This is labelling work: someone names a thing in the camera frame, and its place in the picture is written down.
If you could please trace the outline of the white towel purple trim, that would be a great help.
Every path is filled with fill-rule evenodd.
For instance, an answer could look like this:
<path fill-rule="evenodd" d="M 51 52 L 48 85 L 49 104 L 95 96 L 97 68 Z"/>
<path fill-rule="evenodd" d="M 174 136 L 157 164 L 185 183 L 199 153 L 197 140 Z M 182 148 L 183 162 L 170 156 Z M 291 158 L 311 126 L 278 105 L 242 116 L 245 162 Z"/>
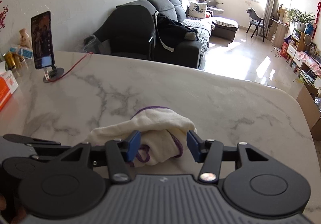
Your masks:
<path fill-rule="evenodd" d="M 133 167 L 153 166 L 180 158 L 187 149 L 187 132 L 197 131 L 190 119 L 168 107 L 148 106 L 136 112 L 130 120 L 93 129 L 85 141 L 101 146 L 110 140 L 123 140 L 134 130 L 141 133 L 141 142 L 131 163 Z"/>

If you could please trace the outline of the round grey phone stand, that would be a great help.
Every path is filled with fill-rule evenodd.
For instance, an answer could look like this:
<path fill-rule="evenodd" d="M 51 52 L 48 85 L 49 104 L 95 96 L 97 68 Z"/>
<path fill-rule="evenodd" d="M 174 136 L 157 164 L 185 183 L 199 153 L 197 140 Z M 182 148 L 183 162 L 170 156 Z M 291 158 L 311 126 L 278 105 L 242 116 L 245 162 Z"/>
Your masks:
<path fill-rule="evenodd" d="M 47 67 L 44 68 L 44 77 L 43 82 L 44 83 L 53 83 L 57 80 L 59 80 L 63 74 L 64 69 L 60 67 L 56 67 L 55 65 L 51 66 L 52 70 L 49 71 Z"/>

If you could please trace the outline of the orange white tissue box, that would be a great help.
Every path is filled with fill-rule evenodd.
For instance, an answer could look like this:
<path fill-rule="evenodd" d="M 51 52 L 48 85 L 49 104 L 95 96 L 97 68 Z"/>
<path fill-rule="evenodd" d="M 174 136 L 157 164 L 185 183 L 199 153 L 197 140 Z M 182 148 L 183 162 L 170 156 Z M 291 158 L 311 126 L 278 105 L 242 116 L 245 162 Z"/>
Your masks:
<path fill-rule="evenodd" d="M 13 93 L 17 90 L 18 83 L 12 71 L 6 71 L 0 77 L 0 110 L 6 105 Z"/>

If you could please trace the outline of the cardboard box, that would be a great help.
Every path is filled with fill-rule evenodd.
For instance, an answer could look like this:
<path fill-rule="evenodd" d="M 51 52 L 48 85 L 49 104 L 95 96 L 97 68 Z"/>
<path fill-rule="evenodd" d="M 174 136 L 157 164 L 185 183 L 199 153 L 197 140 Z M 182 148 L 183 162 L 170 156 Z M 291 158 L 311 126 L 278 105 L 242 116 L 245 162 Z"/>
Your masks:
<path fill-rule="evenodd" d="M 314 102 L 318 90 L 313 86 L 304 84 L 296 98 L 309 126 L 312 138 L 320 141 L 320 111 Z"/>

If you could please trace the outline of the golden cans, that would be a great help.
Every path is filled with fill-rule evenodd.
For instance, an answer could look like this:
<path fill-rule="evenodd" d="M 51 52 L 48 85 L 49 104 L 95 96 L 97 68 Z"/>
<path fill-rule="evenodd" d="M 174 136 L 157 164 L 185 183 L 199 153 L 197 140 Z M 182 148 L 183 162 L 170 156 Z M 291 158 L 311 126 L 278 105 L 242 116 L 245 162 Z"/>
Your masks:
<path fill-rule="evenodd" d="M 16 53 L 7 52 L 3 55 L 5 62 L 7 63 L 7 67 L 9 70 L 13 70 L 14 68 L 20 69 L 22 67 L 22 61 L 24 61 L 24 57 L 18 55 Z"/>

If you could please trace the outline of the blue white packet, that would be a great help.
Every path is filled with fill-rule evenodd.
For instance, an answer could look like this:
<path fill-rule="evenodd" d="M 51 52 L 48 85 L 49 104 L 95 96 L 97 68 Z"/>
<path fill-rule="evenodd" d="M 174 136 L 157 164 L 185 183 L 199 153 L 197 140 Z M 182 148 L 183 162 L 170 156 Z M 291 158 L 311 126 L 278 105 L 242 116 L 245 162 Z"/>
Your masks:
<path fill-rule="evenodd" d="M 9 51 L 27 59 L 33 58 L 33 51 L 28 47 L 23 47 L 20 45 L 11 46 Z"/>

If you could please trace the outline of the low shelf cabinet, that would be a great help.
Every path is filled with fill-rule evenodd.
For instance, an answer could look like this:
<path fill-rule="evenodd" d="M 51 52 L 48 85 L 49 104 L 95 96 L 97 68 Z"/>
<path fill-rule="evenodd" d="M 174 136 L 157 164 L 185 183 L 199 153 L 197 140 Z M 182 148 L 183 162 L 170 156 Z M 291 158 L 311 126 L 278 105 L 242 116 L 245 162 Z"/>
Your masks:
<path fill-rule="evenodd" d="M 289 43 L 286 61 L 290 68 L 302 83 L 320 93 L 320 50 L 311 35 L 294 28 Z"/>

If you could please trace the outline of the wooden desk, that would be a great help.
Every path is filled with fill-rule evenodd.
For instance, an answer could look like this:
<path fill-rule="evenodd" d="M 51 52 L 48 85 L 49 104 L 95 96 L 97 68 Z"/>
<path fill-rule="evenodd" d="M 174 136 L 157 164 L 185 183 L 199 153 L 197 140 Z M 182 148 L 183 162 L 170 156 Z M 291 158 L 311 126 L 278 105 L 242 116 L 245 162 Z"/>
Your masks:
<path fill-rule="evenodd" d="M 270 18 L 269 28 L 267 32 L 267 40 L 269 40 L 273 47 L 282 48 L 284 39 L 288 33 L 289 25 L 283 24 L 278 20 Z"/>

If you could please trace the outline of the beige drink bottle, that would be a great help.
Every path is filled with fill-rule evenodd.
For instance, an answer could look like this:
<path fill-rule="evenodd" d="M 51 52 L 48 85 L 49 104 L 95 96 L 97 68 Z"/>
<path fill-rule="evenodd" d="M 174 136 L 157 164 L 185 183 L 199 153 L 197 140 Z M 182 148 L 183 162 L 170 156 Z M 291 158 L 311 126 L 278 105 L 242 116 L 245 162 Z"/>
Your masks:
<path fill-rule="evenodd" d="M 23 28 L 19 31 L 20 33 L 20 45 L 29 49 L 32 49 L 31 38 L 27 33 L 27 29 Z"/>

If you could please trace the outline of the dark wooden chair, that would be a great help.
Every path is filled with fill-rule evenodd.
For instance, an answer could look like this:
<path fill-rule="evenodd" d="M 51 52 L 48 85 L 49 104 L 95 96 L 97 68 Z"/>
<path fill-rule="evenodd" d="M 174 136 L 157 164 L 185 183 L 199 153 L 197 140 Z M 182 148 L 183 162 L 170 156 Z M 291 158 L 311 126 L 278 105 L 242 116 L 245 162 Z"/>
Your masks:
<path fill-rule="evenodd" d="M 249 14 L 249 18 L 250 18 L 250 21 L 249 21 L 250 25 L 249 25 L 246 33 L 248 33 L 250 28 L 252 26 L 254 26 L 255 29 L 254 29 L 254 32 L 252 33 L 251 37 L 253 37 L 254 34 L 256 34 L 256 36 L 258 36 L 258 29 L 261 28 L 261 30 L 262 30 L 261 37 L 262 37 L 262 41 L 264 41 L 264 38 L 265 38 L 265 21 L 264 21 L 264 19 L 260 18 L 253 8 L 248 8 L 246 10 L 246 13 Z"/>

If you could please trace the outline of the white deer pillow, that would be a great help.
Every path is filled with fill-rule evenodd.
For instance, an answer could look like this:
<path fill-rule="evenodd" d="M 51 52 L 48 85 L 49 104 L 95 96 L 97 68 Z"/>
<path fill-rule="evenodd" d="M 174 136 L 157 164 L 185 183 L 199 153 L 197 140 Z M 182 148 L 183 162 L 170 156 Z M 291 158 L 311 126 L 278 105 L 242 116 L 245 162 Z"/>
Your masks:
<path fill-rule="evenodd" d="M 194 3 L 191 2 L 189 5 L 189 16 L 205 19 L 207 11 L 207 3 Z"/>

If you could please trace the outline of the dark grey sofa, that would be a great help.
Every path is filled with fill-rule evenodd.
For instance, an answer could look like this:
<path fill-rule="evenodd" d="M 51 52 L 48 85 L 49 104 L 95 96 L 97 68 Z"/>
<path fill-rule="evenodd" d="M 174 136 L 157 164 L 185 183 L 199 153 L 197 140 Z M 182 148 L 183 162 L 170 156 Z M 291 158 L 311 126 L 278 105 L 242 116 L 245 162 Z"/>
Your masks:
<path fill-rule="evenodd" d="M 187 0 L 136 0 L 118 5 L 93 33 L 97 53 L 199 68 L 211 36 L 232 42 L 238 24 L 207 4 Z"/>

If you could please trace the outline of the black smartphone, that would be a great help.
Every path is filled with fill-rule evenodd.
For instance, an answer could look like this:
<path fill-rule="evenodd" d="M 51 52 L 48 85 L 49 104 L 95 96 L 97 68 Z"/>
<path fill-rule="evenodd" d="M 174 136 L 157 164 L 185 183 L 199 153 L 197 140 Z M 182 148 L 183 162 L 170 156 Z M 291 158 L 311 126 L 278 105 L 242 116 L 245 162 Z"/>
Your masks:
<path fill-rule="evenodd" d="M 55 64 L 50 11 L 31 18 L 31 43 L 34 65 L 37 70 L 51 67 Z"/>

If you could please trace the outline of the green potted plant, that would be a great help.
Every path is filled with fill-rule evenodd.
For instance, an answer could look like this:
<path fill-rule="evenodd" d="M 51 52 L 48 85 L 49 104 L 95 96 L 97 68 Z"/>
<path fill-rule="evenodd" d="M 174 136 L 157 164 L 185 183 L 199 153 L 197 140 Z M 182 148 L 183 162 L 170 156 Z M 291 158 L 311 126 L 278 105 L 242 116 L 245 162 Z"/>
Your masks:
<path fill-rule="evenodd" d="M 297 29 L 304 32 L 308 24 L 312 24 L 315 20 L 315 15 L 311 12 L 300 11 L 297 8 L 292 8 L 287 12 L 290 23 L 296 24 Z"/>

